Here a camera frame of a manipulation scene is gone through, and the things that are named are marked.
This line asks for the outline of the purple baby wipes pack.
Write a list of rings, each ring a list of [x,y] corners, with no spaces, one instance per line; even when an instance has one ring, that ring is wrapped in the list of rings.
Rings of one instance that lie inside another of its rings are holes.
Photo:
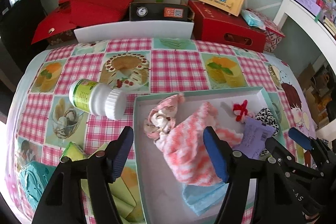
[[[247,117],[245,120],[243,139],[239,145],[233,147],[250,159],[258,159],[265,149],[266,139],[272,137],[276,129],[261,121]]]

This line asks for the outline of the pink white knitted cloth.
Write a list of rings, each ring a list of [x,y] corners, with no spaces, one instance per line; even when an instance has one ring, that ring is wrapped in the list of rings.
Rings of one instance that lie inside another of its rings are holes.
[[[193,114],[155,142],[178,182],[184,185],[212,186],[222,182],[203,143],[203,131],[211,126],[219,139],[230,147],[241,143],[242,133],[221,126],[218,110],[204,102]]]

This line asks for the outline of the light green cloth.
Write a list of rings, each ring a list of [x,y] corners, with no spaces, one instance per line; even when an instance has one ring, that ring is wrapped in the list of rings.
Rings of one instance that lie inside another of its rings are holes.
[[[126,167],[109,189],[123,223],[145,223],[135,170]]]

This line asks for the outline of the black white leopard scrunchie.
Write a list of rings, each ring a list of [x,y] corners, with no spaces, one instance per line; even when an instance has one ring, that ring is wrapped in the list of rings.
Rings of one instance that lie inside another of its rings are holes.
[[[272,126],[275,129],[273,136],[278,135],[279,133],[279,124],[277,119],[273,116],[273,113],[269,108],[262,108],[256,115],[255,119],[261,121],[262,123]]]

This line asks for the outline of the blue face mask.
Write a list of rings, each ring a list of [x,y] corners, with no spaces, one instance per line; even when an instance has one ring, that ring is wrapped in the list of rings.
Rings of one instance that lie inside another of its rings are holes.
[[[183,185],[182,198],[185,204],[198,216],[222,202],[228,189],[223,182],[212,186]]]

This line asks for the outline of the pink floral cloth bundle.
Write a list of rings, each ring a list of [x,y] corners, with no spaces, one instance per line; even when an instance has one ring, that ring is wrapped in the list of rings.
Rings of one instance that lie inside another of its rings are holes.
[[[157,140],[161,135],[167,135],[175,128],[178,106],[184,102],[185,96],[183,93],[174,94],[161,100],[144,120],[143,130],[146,136]]]

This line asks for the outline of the white green pill bottle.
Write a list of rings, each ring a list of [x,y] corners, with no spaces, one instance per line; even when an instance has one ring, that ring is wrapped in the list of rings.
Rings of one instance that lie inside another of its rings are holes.
[[[71,85],[68,95],[76,108],[113,121],[121,120],[126,110],[126,94],[104,83],[79,79]]]

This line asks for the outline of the white shallow tray teal rim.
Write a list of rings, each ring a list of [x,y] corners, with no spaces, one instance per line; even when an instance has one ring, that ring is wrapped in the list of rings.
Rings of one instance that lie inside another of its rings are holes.
[[[262,87],[152,94],[135,99],[135,160],[147,223],[213,223],[228,190],[203,143],[212,127],[218,137],[259,159],[273,128],[257,114],[276,118]]]

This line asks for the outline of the patchwork cake print tablecloth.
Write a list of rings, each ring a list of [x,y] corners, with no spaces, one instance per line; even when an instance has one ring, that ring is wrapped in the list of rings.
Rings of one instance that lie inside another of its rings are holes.
[[[144,55],[149,60],[149,75],[138,86],[129,85],[125,76],[116,77],[115,85],[128,92],[125,115],[116,122],[85,115],[72,137],[84,151],[94,151],[132,123],[137,95],[261,86],[281,115],[280,142],[303,162],[303,149],[289,138],[288,130],[298,126],[313,136],[314,121],[291,68],[272,53],[200,40],[188,40],[184,48],[168,47],[161,39],[152,38],[60,47],[31,60],[17,86],[7,120],[9,154],[5,181],[17,216],[23,222],[32,221],[34,210],[21,188],[19,170],[30,160],[54,165],[65,148],[51,135],[51,106],[68,94],[74,81],[99,80],[104,63],[118,53]]]

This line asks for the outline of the red patterned gift box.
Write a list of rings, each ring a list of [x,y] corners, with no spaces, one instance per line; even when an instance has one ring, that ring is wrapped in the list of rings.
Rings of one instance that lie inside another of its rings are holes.
[[[273,53],[274,50],[277,48],[278,44],[285,37],[285,35],[278,28],[278,26],[271,19],[268,18],[268,16],[256,10],[248,9],[248,11],[253,12],[264,23],[266,28],[266,42],[264,46],[264,51]]]

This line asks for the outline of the light blue wipes pack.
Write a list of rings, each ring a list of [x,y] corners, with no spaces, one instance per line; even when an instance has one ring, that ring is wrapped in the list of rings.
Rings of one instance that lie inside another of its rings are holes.
[[[255,27],[263,31],[266,30],[264,22],[254,12],[249,10],[241,10],[240,14],[248,26]]]

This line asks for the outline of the white foam board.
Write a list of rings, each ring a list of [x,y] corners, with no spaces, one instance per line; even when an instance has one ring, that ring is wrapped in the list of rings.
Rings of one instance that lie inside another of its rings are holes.
[[[79,43],[132,38],[189,39],[193,28],[193,22],[174,20],[123,21],[78,28],[74,34]]]

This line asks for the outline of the white shelf unit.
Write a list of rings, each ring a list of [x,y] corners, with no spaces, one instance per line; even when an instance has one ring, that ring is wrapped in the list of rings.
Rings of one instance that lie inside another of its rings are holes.
[[[282,29],[287,17],[295,21],[314,41],[327,62],[335,72],[335,38],[320,22],[314,21],[314,16],[295,0],[282,0],[273,22]]]

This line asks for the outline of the black box with QR label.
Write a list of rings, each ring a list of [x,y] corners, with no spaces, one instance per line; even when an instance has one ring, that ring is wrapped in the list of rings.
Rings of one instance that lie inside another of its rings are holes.
[[[134,22],[168,20],[192,22],[194,12],[188,5],[157,2],[133,2],[129,6],[129,20]]]

